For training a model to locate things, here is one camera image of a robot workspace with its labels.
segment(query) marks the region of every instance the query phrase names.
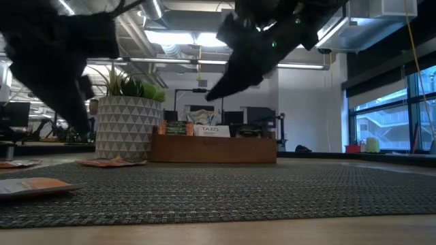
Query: white wall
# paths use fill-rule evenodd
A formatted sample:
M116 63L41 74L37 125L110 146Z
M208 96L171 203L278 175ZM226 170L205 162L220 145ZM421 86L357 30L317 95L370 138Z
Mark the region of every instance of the white wall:
M348 116L341 83L346 72L344 54L338 54L331 71L279 70L278 112L286 115L287 151L301 144L314 152L343 152Z
M161 74L171 89L167 90L165 110L174 110L175 88L197 88L197 74ZM208 88L221 77L220 73L202 74ZM285 113L287 151L302 144L314 152L344 152L348 144L348 106L341 83L347 80L347 59L338 54L329 71L279 69L260 84L242 93L226 97L224 110L238 111L241 107L272 108ZM178 93L177 111L185 105L213 105L221 108L221 100L208 103L204 94Z
M174 110L174 89L193 89L198 87L198 82L196 81L197 74L190 73L184 74L182 76L171 76L161 75L165 83L170 87L166 90L166 101L163 103L163 108L165 110ZM220 73L206 73L202 74L202 79L208 80L207 89L212 89L213 85L220 79ZM266 107L270 106L270 97L268 92L269 80L265 80L260 84L259 88L249 88L244 92L231 95L224 99L224 110L225 111L240 111L241 107ZM221 109L221 100L207 102L204 98L205 94L198 94L193 92L183 92L179 91L177 93L177 106L176 110L178 112L183 111L186 105L213 105L216 110Z
M0 101L9 101L12 72L9 70L9 65L4 61L0 61L0 84Z

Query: red object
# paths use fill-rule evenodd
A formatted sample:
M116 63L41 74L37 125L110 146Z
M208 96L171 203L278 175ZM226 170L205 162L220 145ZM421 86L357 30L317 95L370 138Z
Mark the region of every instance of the red object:
M360 146L345 146L345 153L360 153Z

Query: glass window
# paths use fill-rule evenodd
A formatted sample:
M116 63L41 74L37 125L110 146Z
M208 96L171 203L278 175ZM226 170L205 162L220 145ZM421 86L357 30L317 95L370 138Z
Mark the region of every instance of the glass window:
M429 105L430 119L433 129L436 129L436 99L427 101ZM429 118L427 116L424 102L420 103L420 122L421 122L421 149L430 150L433 136L431 134L431 127Z
M356 117L357 140L379 140L383 150L409 150L409 113L407 106L380 110Z
M422 84L424 85L424 92L433 93L436 92L436 66L427 68L421 71L422 76ZM419 95L422 95L422 87L421 82L419 81L419 76L417 75L418 87L419 87Z
M375 99L375 100L370 101L368 103L364 103L363 105L359 105L358 107L356 107L356 111L364 110L364 109L368 109L368 108L373 108L373 107L379 106L379 105L386 105L387 103L391 103L391 102L395 102L395 101L399 101L399 100L403 100L403 99L407 99L407 89L406 88L404 88L400 91L397 91L395 93L392 93L390 95L386 95L382 98Z

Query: potted plant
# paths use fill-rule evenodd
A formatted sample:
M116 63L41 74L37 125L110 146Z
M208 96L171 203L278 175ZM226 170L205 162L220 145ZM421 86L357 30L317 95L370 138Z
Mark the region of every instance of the potted plant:
M108 69L107 93L99 99L98 129L95 140L97 158L147 159L153 127L162 119L161 103L165 91L147 82Z

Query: black robotic arm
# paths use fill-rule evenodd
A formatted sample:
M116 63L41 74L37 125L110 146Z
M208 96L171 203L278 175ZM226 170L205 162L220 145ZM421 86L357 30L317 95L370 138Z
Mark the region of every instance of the black robotic arm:
M293 49L310 50L317 32L347 0L236 0L237 16L229 14L217 39L233 49L227 70L206 96L212 101L258 85ZM271 21L275 24L265 31Z

